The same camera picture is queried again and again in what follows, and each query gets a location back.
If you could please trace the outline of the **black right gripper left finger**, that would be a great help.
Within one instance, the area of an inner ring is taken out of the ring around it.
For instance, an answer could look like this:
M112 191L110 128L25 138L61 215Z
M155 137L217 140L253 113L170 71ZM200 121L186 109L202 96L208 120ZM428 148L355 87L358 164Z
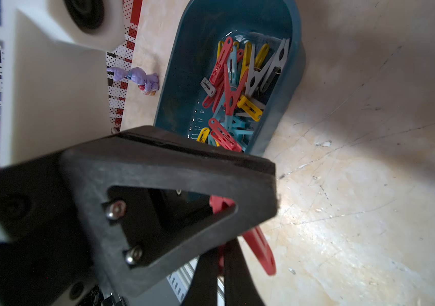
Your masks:
M183 306L218 304L219 251L211 249L199 257Z

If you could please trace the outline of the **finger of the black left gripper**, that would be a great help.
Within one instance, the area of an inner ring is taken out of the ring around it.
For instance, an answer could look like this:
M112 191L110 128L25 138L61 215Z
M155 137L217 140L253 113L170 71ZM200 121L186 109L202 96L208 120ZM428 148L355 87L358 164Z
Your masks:
M277 213L273 162L153 126L74 146L59 165L96 270L125 298ZM214 214L212 195L235 205Z

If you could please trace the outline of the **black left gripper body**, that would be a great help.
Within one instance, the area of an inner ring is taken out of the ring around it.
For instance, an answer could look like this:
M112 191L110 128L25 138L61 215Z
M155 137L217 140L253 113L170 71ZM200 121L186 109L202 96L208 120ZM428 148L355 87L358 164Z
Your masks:
M0 168L0 305L81 305L96 287L59 158Z

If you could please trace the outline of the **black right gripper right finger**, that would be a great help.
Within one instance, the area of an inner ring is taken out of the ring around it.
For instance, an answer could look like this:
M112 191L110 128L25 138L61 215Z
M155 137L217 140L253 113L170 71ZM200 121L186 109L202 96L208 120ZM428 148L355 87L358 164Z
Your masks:
M224 251L225 305L264 306L249 273L242 249L235 238Z

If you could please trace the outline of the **dark teal storage box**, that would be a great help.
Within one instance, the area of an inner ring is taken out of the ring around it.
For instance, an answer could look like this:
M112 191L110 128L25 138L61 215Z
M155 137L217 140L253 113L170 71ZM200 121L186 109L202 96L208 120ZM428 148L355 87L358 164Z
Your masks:
M246 152L261 156L284 116L305 70L302 24L295 1L190 1L184 10L169 59L155 126L184 137L197 137L198 123L210 119L202 107L205 92L200 82L211 76L218 42L227 36L249 40L271 51L288 39L290 48L280 74L258 95L265 113L255 125Z

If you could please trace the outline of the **yellow clothespin front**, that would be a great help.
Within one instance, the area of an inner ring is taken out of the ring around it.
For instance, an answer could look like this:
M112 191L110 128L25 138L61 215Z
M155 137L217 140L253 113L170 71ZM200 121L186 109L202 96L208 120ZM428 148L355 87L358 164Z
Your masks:
M245 95L241 95L237 106L250 116L255 122L259 122L262 118L263 111L258 108L250 99Z

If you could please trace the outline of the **yellow clothespin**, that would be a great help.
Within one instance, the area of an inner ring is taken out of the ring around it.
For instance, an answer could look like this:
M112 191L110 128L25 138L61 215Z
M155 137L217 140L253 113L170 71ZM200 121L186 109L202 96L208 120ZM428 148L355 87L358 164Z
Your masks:
M251 61L253 44L251 42L246 42L244 45L244 50L242 53L242 68L240 71L240 80L242 80L245 72L249 70L249 64Z
M255 122L259 122L262 118L263 111L258 108L250 99L245 95L241 95L237 106L250 116Z
M258 54L254 59L254 68L256 70L262 69L262 66L267 58L269 50L270 50L270 45L268 43L263 44L262 48L260 49L260 51L258 52Z
M207 142L207 139L209 137L210 132L211 132L211 130L208 127L201 129L201 131L197 137L197 141L205 144Z

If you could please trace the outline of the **red clothespin front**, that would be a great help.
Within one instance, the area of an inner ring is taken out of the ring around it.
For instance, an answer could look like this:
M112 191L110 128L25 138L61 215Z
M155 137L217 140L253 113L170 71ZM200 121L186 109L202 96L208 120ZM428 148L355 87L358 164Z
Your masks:
M227 37L224 41L223 47L221 49L220 56L215 64L209 81L212 85L218 85L223 76L223 67L225 66L227 59L232 51L234 41L232 37Z

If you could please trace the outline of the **grey clothespin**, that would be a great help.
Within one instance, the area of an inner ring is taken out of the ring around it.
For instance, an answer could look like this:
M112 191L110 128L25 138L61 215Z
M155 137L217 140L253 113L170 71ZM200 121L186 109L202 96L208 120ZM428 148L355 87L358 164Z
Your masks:
M272 57L267 61L265 66L260 70L255 70L254 63L255 63L255 45L252 44L251 49L251 60L249 64L249 70L248 70L248 79L246 82L246 90L245 90L245 96L248 98L251 98L254 92L256 91L258 85L264 78L265 74L267 73L268 69L270 68L272 61L275 57L275 54L272 55Z
M213 97L216 94L216 88L211 84L211 82L204 77L200 82L202 89L206 92L208 97Z
M290 39L289 38L282 39L281 44L277 48L277 51L269 61L270 65L268 66L268 70L260 86L261 93L265 93L267 89L271 86L275 76L282 72L288 59L289 48L290 48Z

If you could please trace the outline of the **teal clothespin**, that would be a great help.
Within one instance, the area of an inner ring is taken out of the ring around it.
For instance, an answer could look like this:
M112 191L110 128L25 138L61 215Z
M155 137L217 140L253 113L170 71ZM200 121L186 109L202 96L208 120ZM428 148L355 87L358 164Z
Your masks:
M232 51L228 57L227 61L227 71L228 71L228 81L230 87L237 87L237 51L238 48L236 46L232 47Z
M225 116L223 120L225 130L239 142L248 141L254 134L251 123L237 116Z

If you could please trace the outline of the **purple small toy figure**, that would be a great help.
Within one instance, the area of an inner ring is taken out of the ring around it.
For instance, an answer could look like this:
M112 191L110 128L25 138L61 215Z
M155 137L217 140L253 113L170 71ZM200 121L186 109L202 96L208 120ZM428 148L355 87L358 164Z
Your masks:
M145 94L153 96L160 89L159 76L157 73L147 74L142 68L135 67L130 70L110 67L107 72L113 73L116 82L130 80L138 85L138 88Z

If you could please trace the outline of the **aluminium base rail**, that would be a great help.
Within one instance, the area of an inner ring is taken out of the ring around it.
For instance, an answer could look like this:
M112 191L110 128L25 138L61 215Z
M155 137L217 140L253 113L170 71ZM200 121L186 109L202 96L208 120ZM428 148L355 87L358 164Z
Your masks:
M198 258L194 258L177 270L174 270L167 276L173 292L175 293L179 303L183 303L186 294L189 291L191 281L197 268ZM217 279L217 304L225 306L225 286L224 278Z

